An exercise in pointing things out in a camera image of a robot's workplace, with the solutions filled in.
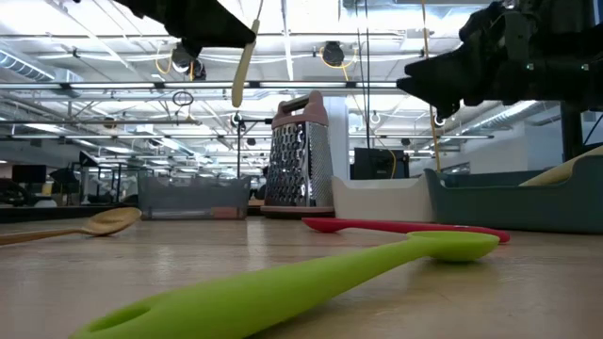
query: white bin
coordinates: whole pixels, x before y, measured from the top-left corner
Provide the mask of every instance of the white bin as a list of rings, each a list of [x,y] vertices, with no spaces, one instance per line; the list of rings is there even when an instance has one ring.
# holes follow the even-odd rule
[[[338,218],[433,222],[425,175],[418,179],[347,180],[333,177]]]

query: monitor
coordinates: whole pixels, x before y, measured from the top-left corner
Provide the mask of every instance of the monitor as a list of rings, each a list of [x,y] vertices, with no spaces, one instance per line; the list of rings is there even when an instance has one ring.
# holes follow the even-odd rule
[[[46,165],[13,165],[12,181],[24,184],[46,183]]]
[[[354,165],[350,173],[352,180],[392,179],[394,156],[396,171],[393,179],[404,179],[409,176],[408,154],[401,150],[354,149]]]

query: green spatula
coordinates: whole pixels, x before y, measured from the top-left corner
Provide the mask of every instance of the green spatula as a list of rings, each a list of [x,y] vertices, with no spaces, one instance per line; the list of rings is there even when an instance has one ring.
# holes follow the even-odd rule
[[[489,234],[415,232],[399,243],[201,282],[93,321],[72,339],[243,338],[423,256],[465,262],[498,244]]]

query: wooden table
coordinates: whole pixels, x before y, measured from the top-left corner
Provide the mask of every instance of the wooden table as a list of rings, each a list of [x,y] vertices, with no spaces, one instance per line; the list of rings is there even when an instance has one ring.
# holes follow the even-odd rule
[[[1,233],[81,224],[53,220]],[[58,339],[143,297],[245,270],[402,239],[299,221],[141,222],[0,248],[0,337]],[[401,266],[254,338],[601,338],[603,237],[513,233],[468,266]]]

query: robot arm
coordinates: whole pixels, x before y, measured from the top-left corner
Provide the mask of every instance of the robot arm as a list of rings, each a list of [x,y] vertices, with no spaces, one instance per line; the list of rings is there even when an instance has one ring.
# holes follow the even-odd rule
[[[139,18],[148,16],[165,25],[168,33],[181,38],[174,62],[188,65],[204,47],[244,48],[255,33],[218,0],[115,0]]]
[[[459,31],[461,47],[407,65],[409,77],[399,79],[398,88],[433,105],[440,119],[456,113],[461,100],[603,104],[603,24],[558,29],[555,1],[565,0],[516,8],[496,1],[473,13]]]

